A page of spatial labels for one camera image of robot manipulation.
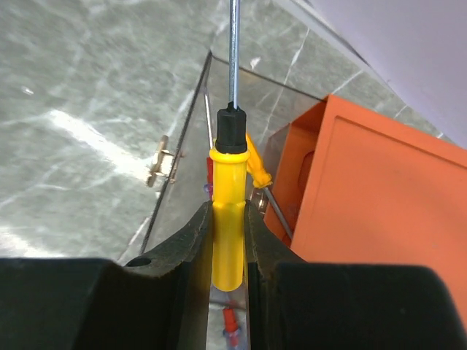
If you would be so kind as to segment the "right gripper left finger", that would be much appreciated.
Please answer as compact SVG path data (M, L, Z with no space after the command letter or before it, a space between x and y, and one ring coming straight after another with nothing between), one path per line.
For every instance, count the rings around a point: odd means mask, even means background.
M204 349L211 265L211 202L126 265L4 258L1 347Z

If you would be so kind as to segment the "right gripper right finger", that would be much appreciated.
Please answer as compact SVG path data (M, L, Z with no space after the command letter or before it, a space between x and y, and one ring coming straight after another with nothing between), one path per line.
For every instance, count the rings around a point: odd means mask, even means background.
M244 209L251 349L464 349L444 282L416 265L310 263Z

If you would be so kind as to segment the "yellow slim screwdriver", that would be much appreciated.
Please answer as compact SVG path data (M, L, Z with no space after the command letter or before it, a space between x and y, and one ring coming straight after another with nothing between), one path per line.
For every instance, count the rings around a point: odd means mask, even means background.
M285 232L289 238L293 237L292 230L290 229L289 224L283 214L277 200L275 199L270 186L272 185L272 176L265 169L263 164L263 159L260 156L259 151L257 150L254 142L252 141L249 133L246 133L247 148L250 151L250 157L247 160L247 172L252 177L253 187L262 190L265 196L268 198L269 203L271 204L275 214L277 215L279 221L281 222Z

